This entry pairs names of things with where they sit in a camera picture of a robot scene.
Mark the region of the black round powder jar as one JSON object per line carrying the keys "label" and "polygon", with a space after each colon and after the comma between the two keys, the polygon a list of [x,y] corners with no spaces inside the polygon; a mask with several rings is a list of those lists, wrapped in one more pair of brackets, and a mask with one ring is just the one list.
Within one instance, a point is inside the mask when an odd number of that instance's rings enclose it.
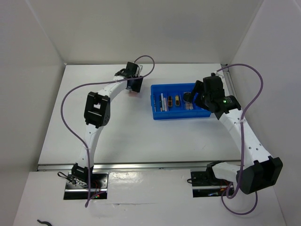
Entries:
{"label": "black round powder jar", "polygon": [[183,99],[184,99],[184,101],[185,101],[186,103],[191,103],[192,100],[193,100],[193,96],[192,96],[192,94],[191,94],[190,92],[185,92],[185,93],[183,94]]}

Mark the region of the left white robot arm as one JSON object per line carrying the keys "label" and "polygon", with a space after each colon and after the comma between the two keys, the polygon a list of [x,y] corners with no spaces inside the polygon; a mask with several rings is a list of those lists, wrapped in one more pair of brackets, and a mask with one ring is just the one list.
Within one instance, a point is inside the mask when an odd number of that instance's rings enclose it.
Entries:
{"label": "left white robot arm", "polygon": [[89,187],[93,182],[92,171],[96,146],[101,131],[110,120],[111,102],[125,89],[140,92],[143,81],[142,67],[142,65],[128,62],[124,69],[115,74],[112,83],[98,92],[89,92],[87,95],[84,110],[86,132],[83,141],[85,143],[71,170],[77,184],[83,188]]}

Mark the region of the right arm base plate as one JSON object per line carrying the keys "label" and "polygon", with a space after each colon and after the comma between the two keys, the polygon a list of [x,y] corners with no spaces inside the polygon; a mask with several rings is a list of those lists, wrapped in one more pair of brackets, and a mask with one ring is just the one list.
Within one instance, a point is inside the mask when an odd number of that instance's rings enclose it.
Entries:
{"label": "right arm base plate", "polygon": [[194,198],[221,196],[230,185],[229,181],[210,178],[205,171],[191,171],[187,182],[192,185]]}

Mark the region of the blue plastic organizer bin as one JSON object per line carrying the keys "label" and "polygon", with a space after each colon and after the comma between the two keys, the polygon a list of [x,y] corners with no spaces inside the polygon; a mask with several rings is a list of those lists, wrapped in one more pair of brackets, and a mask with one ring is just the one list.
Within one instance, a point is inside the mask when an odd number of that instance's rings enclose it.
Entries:
{"label": "blue plastic organizer bin", "polygon": [[[183,94],[185,92],[191,92],[194,88],[194,83],[176,83],[176,84],[157,84],[151,85],[150,89],[150,101],[152,107],[152,114],[154,120],[171,120],[171,119],[185,119],[185,118],[205,118],[211,115],[210,111],[202,109],[196,106],[194,103],[193,110],[185,109],[185,101],[183,99]],[[168,111],[162,112],[160,110],[160,94],[167,97],[172,96],[173,106],[168,107]],[[157,98],[157,112],[154,112],[154,102],[153,95]],[[179,107],[175,106],[175,96],[179,95],[181,105]]]}

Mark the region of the brown eyeshadow palette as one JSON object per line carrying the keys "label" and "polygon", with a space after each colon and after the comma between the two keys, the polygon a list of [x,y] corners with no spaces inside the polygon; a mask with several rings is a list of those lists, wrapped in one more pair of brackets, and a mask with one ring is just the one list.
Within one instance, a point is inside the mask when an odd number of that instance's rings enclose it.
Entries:
{"label": "brown eyeshadow palette", "polygon": [[193,104],[192,103],[185,103],[185,109],[186,110],[193,110],[194,109]]}

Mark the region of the pink slim makeup tube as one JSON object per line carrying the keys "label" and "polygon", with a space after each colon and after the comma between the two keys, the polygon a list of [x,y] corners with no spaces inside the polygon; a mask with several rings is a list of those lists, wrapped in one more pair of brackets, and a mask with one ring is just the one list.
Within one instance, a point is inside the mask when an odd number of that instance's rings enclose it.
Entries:
{"label": "pink slim makeup tube", "polygon": [[166,97],[164,97],[164,106],[165,106],[165,111],[168,111],[168,100],[166,99]]}

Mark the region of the white blue makeup pen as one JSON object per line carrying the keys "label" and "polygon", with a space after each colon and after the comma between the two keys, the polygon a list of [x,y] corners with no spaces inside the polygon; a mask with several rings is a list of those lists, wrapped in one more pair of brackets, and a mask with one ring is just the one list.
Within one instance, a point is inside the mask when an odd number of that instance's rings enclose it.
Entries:
{"label": "white blue makeup pen", "polygon": [[163,96],[163,93],[160,94],[160,110],[162,112],[165,111],[165,104],[164,104],[164,96]]}

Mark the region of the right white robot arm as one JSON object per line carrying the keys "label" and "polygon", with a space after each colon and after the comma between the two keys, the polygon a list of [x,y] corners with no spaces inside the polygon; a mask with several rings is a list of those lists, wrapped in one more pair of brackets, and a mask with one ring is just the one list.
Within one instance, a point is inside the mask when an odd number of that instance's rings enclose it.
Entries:
{"label": "right white robot arm", "polygon": [[196,81],[185,100],[214,113],[240,149],[240,166],[225,161],[207,164],[205,179],[209,184],[227,180],[237,184],[244,194],[251,194],[277,182],[283,167],[281,159],[272,157],[260,143],[237,99],[233,95],[225,95],[220,77],[214,75]]}

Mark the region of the black gold lipstick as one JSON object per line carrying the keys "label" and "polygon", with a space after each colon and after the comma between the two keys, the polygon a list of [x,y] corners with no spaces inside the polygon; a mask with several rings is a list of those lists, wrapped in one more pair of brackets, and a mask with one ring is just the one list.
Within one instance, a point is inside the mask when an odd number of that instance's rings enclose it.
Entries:
{"label": "black gold lipstick", "polygon": [[173,98],[172,98],[172,96],[168,96],[167,97],[167,105],[168,105],[168,107],[172,107],[173,106]]}
{"label": "black gold lipstick", "polygon": [[175,106],[179,107],[181,105],[179,95],[176,95],[174,98],[175,98]]}

